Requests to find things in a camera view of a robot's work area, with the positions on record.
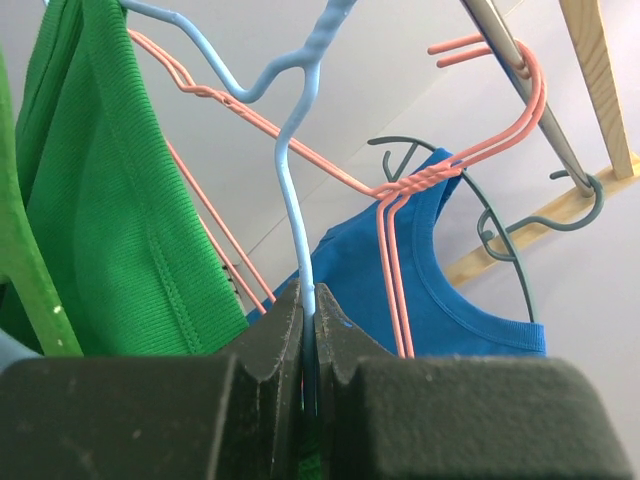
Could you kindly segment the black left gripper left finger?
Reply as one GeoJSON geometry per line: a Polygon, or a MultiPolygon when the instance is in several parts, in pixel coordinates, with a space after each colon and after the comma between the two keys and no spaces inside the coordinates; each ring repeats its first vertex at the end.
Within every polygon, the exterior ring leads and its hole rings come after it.
{"type": "Polygon", "coordinates": [[[17,362],[1,376],[1,475],[293,479],[302,326],[292,282],[213,355],[17,362]]]}

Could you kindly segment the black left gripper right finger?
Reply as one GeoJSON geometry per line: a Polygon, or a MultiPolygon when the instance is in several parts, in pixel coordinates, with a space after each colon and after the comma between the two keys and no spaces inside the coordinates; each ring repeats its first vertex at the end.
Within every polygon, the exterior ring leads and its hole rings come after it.
{"type": "Polygon", "coordinates": [[[396,357],[316,288],[327,479],[630,479],[600,396],[540,357],[396,357]]]}

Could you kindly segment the green tank top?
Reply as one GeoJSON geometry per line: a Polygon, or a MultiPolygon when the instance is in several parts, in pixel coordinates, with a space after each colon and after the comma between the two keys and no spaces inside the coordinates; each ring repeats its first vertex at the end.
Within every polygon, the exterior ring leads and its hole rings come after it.
{"type": "Polygon", "coordinates": [[[16,154],[34,237],[85,355],[211,354],[246,329],[117,2],[46,8],[16,154]]]}

